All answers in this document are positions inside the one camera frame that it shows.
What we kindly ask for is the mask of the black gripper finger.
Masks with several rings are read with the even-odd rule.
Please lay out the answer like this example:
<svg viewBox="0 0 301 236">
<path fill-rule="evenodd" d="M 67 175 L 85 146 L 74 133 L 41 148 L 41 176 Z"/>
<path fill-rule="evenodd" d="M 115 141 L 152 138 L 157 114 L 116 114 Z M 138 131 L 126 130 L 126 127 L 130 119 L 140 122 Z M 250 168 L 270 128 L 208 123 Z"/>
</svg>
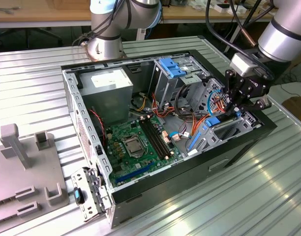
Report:
<svg viewBox="0 0 301 236">
<path fill-rule="evenodd" d="M 271 102 L 267 99 L 266 96 L 260 97 L 256 101 L 251 101 L 250 99 L 245 99 L 241 104 L 234 105 L 233 110 L 235 112 L 253 112 L 261 111 L 271 107 Z"/>
<path fill-rule="evenodd" d="M 228 95 L 228 103 L 225 108 L 226 112 L 231 112 L 238 107 L 242 102 L 241 87 L 243 85 L 243 78 L 234 70 L 228 69 L 225 71 L 225 93 Z"/>
</svg>

